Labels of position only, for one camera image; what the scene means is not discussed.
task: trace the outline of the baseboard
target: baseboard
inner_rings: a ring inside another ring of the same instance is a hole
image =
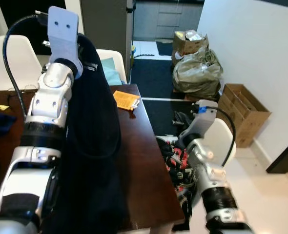
[[[266,170],[272,163],[271,159],[264,151],[258,140],[254,138],[250,146],[251,151],[256,155],[256,159],[260,162],[263,168]]]

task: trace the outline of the dark wooden table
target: dark wooden table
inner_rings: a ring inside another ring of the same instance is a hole
[[[140,95],[135,84],[111,86],[111,90]],[[0,104],[7,104],[9,94],[8,91],[0,91]],[[27,106],[32,96],[33,93],[23,94]],[[9,104],[11,109],[2,113],[16,116],[18,119],[10,132],[0,137],[0,183],[22,134],[23,121],[17,97],[10,98]],[[139,107],[133,113],[121,109],[118,112],[122,146],[117,159],[117,167],[129,211],[129,220],[124,223],[123,230],[151,227],[152,234],[169,233],[174,224],[183,223],[184,214],[143,102],[141,100]]]

